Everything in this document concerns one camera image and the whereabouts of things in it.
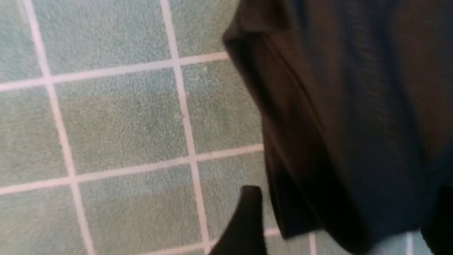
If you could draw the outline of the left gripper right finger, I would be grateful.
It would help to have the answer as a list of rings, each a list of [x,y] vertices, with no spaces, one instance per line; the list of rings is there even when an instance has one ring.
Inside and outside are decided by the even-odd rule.
[[[424,219],[421,235],[433,255],[453,254],[453,188],[444,185],[421,197]]]

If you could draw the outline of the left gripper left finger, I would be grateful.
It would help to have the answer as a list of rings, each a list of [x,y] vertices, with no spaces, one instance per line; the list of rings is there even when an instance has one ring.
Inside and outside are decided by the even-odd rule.
[[[260,187],[243,186],[228,226],[210,255],[266,255],[263,196]]]

